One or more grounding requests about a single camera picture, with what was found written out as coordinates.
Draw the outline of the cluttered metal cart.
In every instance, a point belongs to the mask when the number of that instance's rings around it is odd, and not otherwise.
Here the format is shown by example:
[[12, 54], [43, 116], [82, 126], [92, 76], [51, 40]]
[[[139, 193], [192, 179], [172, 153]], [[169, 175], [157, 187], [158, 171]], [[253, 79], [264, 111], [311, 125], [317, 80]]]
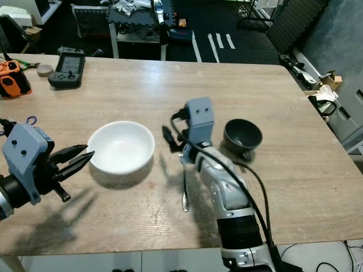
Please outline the cluttered metal cart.
[[106, 15], [114, 58], [120, 42], [160, 44], [162, 61], [169, 44], [196, 44], [193, 30], [180, 25], [174, 0], [113, 0]]

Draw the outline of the grey handheld controller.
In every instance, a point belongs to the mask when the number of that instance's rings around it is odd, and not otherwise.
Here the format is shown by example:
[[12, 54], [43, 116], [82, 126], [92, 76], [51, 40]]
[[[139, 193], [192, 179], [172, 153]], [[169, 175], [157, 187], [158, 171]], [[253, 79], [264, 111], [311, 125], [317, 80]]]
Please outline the grey handheld controller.
[[59, 61], [54, 72], [48, 76], [50, 86], [56, 89], [75, 89], [81, 86], [85, 52], [62, 46], [57, 50]]

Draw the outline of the black office chair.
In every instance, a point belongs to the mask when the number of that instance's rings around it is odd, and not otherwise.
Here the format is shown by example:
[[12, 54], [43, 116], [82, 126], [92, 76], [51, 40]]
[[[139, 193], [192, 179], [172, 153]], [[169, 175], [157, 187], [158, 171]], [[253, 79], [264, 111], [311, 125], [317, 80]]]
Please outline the black office chair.
[[41, 53], [34, 40], [26, 33], [25, 29], [16, 23], [9, 15], [0, 16], [0, 26], [5, 37], [2, 49], [8, 53]]

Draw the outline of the black foam panel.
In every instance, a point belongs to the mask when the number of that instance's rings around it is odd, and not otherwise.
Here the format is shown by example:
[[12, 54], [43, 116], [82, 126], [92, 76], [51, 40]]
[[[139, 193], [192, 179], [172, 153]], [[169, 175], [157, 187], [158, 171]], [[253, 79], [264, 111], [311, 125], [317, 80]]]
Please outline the black foam panel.
[[329, 3], [330, 0], [283, 0], [279, 14], [265, 33], [267, 38], [278, 52], [290, 51]]

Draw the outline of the orange and black tool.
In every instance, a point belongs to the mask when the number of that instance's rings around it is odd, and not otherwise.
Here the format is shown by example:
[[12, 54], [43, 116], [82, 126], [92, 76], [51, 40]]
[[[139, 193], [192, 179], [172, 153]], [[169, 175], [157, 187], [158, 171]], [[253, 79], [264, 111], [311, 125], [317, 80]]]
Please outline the orange and black tool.
[[0, 63], [1, 96], [3, 99], [13, 99], [32, 92], [28, 78], [26, 78], [18, 60]]

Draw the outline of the beige tape roll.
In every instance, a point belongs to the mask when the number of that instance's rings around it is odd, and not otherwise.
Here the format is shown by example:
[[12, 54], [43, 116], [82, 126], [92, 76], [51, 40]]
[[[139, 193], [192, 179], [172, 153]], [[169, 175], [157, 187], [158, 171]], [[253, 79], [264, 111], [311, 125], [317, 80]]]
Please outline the beige tape roll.
[[36, 73], [40, 77], [47, 77], [54, 72], [54, 67], [52, 65], [47, 64], [39, 64], [36, 67]]

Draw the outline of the white ceramic bowl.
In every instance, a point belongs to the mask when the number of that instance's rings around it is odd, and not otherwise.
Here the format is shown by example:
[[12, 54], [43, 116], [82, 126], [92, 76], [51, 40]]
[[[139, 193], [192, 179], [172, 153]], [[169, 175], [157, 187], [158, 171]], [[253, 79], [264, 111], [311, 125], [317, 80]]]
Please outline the white ceramic bowl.
[[155, 152], [155, 137], [142, 124], [119, 120], [102, 125], [87, 142], [91, 164], [102, 173], [127, 175], [140, 170]]

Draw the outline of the black ceramic bowl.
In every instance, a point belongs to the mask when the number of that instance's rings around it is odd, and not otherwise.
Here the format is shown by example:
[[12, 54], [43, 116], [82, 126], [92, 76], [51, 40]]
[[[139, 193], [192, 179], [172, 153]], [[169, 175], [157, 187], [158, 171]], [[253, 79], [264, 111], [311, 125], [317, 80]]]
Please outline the black ceramic bowl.
[[256, 124], [236, 118], [225, 124], [221, 147], [249, 163], [254, 159], [254, 149], [262, 143], [263, 139], [264, 135]]

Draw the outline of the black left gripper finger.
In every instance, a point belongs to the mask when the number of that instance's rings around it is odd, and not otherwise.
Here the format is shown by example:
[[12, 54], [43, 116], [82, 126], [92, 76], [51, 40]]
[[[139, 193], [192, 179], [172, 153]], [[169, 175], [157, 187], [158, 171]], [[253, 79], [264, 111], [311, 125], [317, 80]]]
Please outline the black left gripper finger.
[[68, 163], [64, 168], [60, 169], [59, 173], [56, 174], [56, 181], [61, 183], [65, 179], [70, 178], [70, 176], [78, 173], [86, 164], [88, 164], [93, 157], [95, 152], [88, 152], [80, 155]]
[[62, 150], [59, 150], [53, 153], [53, 163], [61, 164], [67, 163], [69, 160], [72, 160], [76, 156], [78, 156], [81, 152], [83, 152], [87, 148], [85, 144], [77, 144], [72, 147], [66, 147]]

